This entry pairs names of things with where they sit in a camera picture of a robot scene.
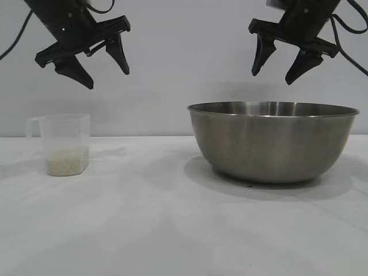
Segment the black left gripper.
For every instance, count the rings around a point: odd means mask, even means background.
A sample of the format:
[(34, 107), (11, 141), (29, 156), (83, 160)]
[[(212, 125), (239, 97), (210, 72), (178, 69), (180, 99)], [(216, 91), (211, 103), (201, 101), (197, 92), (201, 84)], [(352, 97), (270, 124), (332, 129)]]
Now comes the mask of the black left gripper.
[(92, 77), (82, 67), (75, 55), (83, 52), (93, 55), (102, 47), (129, 75), (121, 42), (122, 32), (131, 30), (125, 15), (97, 22), (91, 15), (90, 5), (85, 1), (26, 1), (36, 17), (56, 39), (56, 43), (36, 55), (36, 63), (44, 68), (53, 62), (55, 72), (71, 78), (88, 89), (93, 89)]

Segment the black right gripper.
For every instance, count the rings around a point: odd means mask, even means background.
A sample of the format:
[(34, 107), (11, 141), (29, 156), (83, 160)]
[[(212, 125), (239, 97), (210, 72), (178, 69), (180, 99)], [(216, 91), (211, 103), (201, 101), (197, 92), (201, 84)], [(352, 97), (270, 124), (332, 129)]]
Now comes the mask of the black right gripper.
[(330, 57), (337, 55), (338, 47), (318, 38), (318, 35), (338, 6), (338, 1), (267, 1), (266, 5), (285, 12), (278, 23), (252, 19), (248, 30), (258, 34), (251, 70), (253, 76), (275, 52), (274, 40), (300, 48), (285, 76), (288, 85), (319, 66), (323, 62), (322, 54)]

